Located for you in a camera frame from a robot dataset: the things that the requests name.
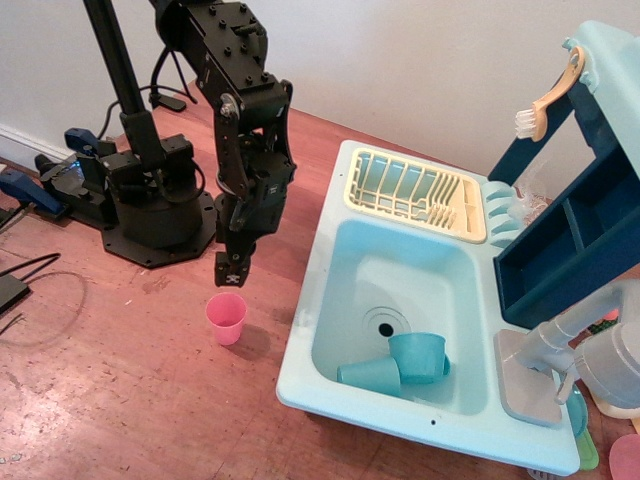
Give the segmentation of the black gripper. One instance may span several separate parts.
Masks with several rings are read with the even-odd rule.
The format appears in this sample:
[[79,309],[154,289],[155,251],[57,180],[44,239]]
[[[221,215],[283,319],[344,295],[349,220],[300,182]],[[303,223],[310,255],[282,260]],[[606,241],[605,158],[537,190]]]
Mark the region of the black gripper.
[[243,168],[247,180],[236,184],[236,192],[231,189],[229,174],[219,173],[217,178],[222,195],[216,235],[226,250],[215,254],[217,287],[244,286],[255,243],[279,227],[287,187],[295,172],[295,164],[282,152],[248,152],[247,159]]

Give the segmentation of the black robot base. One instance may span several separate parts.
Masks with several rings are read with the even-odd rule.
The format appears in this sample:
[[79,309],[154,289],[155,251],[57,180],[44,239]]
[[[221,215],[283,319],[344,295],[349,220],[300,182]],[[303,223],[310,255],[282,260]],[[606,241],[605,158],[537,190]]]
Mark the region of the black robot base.
[[198,258],[215,237],[217,211],[193,145],[160,141],[163,164],[147,170],[131,150],[99,159],[117,220],[102,228],[106,251],[153,269]]

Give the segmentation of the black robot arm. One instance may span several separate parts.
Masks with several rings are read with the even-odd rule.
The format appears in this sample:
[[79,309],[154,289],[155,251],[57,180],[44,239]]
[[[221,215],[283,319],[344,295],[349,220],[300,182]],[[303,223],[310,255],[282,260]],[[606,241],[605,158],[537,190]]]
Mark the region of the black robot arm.
[[181,54],[213,111],[212,197],[183,136],[161,139],[145,107],[113,5],[85,8],[117,100],[129,147],[101,159],[120,232],[151,250],[197,256],[218,242],[214,281],[240,287],[257,241],[276,232],[296,165],[287,120],[293,88],[265,68],[267,34],[242,2],[157,1],[156,29]]

